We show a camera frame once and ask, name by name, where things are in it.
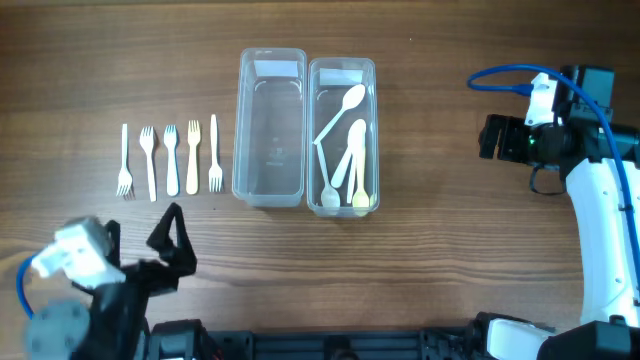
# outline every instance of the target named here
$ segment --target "beige plastic spoon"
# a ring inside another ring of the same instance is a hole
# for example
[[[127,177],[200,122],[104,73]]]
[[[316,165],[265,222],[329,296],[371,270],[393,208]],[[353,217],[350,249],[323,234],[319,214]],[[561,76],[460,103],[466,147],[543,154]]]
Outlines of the beige plastic spoon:
[[[358,182],[358,188],[356,189],[355,194],[353,194],[353,207],[354,208],[368,208],[370,206],[369,195],[364,191],[364,162],[365,155],[367,153],[365,142],[365,137],[362,137],[362,146],[354,149],[354,156],[356,159],[356,179]],[[357,211],[359,216],[364,216],[367,214],[367,211]]]

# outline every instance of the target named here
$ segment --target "spoon handle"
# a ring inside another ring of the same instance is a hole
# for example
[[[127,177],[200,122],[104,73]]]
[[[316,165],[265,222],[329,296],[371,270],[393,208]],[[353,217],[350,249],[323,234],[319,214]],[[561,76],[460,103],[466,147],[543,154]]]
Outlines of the spoon handle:
[[[344,176],[347,173],[347,167],[349,166],[349,160],[351,160],[352,154],[353,153],[351,151],[351,148],[347,147],[347,150],[344,151],[342,159],[340,159],[340,163],[338,164],[336,171],[333,173],[333,177],[331,178],[331,186],[336,189],[342,186],[342,181],[344,181]]]
[[[322,170],[322,178],[324,179],[324,186],[329,186],[329,175],[327,175],[327,161],[324,159],[324,150],[322,150],[322,144],[318,143],[318,160],[320,161],[320,169]]]
[[[358,156],[358,160],[356,161],[358,188],[356,189],[356,192],[364,190],[364,161],[366,152],[367,151],[364,146],[361,149],[356,150],[356,156]]]
[[[351,168],[349,169],[349,182],[347,183],[347,204],[351,204],[353,199],[353,188],[356,183],[356,167],[358,166],[358,159],[355,155],[351,155]]]
[[[342,109],[340,109],[340,111],[338,111],[336,116],[334,116],[333,119],[331,119],[331,121],[329,121],[329,123],[327,124],[327,126],[324,127],[324,129],[322,129],[322,131],[320,132],[318,137],[316,137],[316,139],[313,140],[314,145],[320,144],[320,141],[322,141],[322,139],[324,139],[324,137],[327,136],[327,134],[329,133],[331,128],[333,128],[333,125],[335,125],[338,122],[338,119],[340,119],[340,116],[342,116],[342,114],[344,114],[344,112],[345,112],[344,107]]]

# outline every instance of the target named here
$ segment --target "plastic spoon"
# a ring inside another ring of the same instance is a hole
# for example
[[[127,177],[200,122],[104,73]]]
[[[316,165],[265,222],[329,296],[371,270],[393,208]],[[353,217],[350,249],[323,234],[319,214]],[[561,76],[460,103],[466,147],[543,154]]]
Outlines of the plastic spoon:
[[[336,122],[338,122],[338,119],[340,119],[340,116],[342,116],[342,114],[344,114],[345,111],[351,110],[356,106],[360,105],[360,103],[362,102],[362,99],[364,99],[364,93],[365,93],[364,85],[358,84],[352,87],[351,89],[349,89],[349,91],[347,91],[347,93],[344,94],[344,97],[342,98],[342,109],[340,109],[340,111],[338,111],[336,116],[334,116],[333,119],[329,121],[329,123],[327,124],[327,126],[324,127],[324,129],[322,129],[318,137],[316,137],[316,139],[313,140],[314,145],[318,145],[320,141],[322,141],[322,139],[324,139],[324,137],[327,136],[327,133],[329,133],[331,128],[333,128]]]
[[[356,156],[356,178],[358,180],[358,188],[355,194],[353,194],[353,207],[368,208],[370,206],[369,195],[367,195],[367,193],[364,191],[364,162],[365,154],[367,152],[364,141],[362,142],[362,147],[354,151],[354,154]],[[364,216],[367,214],[367,211],[356,213],[359,216]]]
[[[367,123],[365,123],[363,119],[354,121],[349,128],[349,135],[347,135],[347,150],[345,150],[344,155],[331,178],[331,186],[334,188],[342,186],[344,176],[347,173],[347,167],[349,166],[349,160],[353,158],[353,149],[357,149],[362,146],[362,136],[364,136],[366,131]]]
[[[320,161],[320,169],[322,170],[322,177],[324,179],[324,190],[320,194],[320,201],[322,206],[327,208],[339,208],[340,207],[340,194],[338,191],[331,187],[329,184],[329,176],[327,175],[327,162],[324,158],[324,150],[322,150],[322,144],[318,144],[318,159]]]

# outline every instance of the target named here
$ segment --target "beige plastic fork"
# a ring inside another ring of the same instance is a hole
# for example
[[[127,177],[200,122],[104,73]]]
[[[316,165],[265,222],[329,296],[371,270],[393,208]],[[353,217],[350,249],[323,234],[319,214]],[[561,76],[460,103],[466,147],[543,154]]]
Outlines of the beige plastic fork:
[[[200,144],[200,122],[189,120],[189,167],[187,168],[187,194],[198,192],[198,144]]]

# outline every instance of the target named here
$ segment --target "empty plastic container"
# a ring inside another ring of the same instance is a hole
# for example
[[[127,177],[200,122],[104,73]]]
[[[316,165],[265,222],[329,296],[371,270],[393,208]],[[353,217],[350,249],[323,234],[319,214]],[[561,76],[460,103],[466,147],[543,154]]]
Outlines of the empty plastic container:
[[[294,207],[304,191],[307,56],[246,49],[238,82],[233,193],[251,206]]]

